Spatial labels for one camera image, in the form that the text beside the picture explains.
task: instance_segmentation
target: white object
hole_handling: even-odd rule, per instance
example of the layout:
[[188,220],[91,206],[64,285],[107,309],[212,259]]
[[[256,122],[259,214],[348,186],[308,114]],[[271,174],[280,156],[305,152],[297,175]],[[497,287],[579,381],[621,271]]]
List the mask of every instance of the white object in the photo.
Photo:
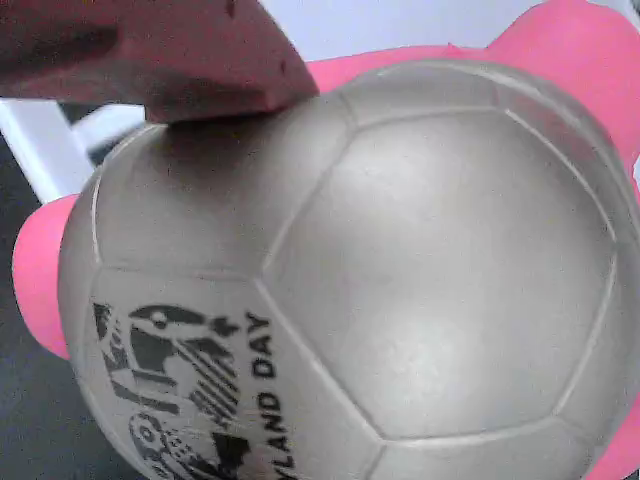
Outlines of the white object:
[[0,131],[42,203],[79,192],[93,172],[56,102],[0,100]]

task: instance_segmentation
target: soccer ball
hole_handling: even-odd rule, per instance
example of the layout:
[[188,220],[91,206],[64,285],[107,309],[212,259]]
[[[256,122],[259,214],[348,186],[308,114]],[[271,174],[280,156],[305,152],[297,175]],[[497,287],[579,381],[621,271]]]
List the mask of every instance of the soccer ball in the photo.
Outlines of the soccer ball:
[[637,393],[638,218],[574,100],[406,63],[125,141],[60,310],[150,479],[577,480]]

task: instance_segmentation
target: pink foam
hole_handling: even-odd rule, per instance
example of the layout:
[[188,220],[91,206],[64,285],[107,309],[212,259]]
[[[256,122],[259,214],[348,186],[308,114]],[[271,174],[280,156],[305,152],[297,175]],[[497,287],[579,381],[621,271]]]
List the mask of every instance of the pink foam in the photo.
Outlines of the pink foam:
[[64,227],[77,196],[36,210],[18,234],[13,286],[29,331],[47,350],[69,358],[58,311],[58,257]]

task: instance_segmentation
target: pink object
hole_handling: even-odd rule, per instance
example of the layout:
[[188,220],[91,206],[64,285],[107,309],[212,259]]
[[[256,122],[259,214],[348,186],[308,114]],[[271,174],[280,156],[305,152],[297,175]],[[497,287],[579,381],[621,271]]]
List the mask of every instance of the pink object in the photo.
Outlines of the pink object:
[[69,358],[58,313],[58,256],[76,195],[36,210],[20,230],[13,251],[13,285],[31,334],[59,357]]
[[[600,120],[629,178],[640,153],[640,35],[621,15],[584,0],[550,0],[520,17],[487,49],[452,45],[374,52],[308,65],[321,91],[360,73],[424,58],[501,63],[554,82]],[[638,198],[638,188],[633,182]],[[25,223],[14,253],[16,297],[34,337],[68,358],[57,307],[58,253],[74,197],[46,205]],[[588,480],[621,480],[640,465],[640,398]]]

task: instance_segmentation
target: hexagon panel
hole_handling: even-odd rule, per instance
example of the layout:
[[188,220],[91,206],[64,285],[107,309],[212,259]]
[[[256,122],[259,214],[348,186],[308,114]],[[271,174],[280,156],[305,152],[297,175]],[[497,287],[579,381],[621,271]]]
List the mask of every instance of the hexagon panel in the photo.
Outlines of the hexagon panel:
[[361,131],[266,282],[385,437],[461,435],[550,414],[611,256],[555,153],[467,112]]
[[88,400],[152,478],[358,478],[380,451],[253,282],[106,268],[85,325]]

